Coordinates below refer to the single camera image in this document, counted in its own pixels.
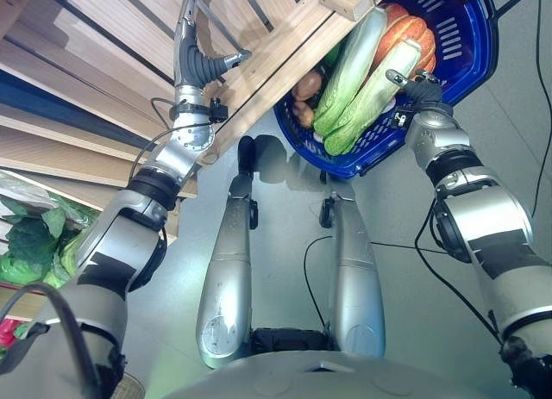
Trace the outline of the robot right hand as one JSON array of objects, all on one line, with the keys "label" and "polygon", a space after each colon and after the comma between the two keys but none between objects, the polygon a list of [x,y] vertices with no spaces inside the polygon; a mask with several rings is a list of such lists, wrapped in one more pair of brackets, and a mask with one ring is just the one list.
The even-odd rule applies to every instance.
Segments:
[{"label": "robot right hand", "polygon": [[388,69],[386,78],[399,87],[416,107],[442,102],[441,82],[424,69],[416,69],[414,79],[408,79],[396,70]]}]

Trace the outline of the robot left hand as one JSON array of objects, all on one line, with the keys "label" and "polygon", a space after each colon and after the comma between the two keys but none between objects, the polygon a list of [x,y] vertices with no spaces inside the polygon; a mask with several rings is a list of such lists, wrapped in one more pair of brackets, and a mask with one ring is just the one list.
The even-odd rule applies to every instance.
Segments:
[{"label": "robot left hand", "polygon": [[183,0],[174,32],[174,86],[194,86],[203,89],[227,71],[248,60],[252,53],[237,46],[236,53],[211,58],[204,54],[197,39],[196,6],[205,7],[201,0]]}]

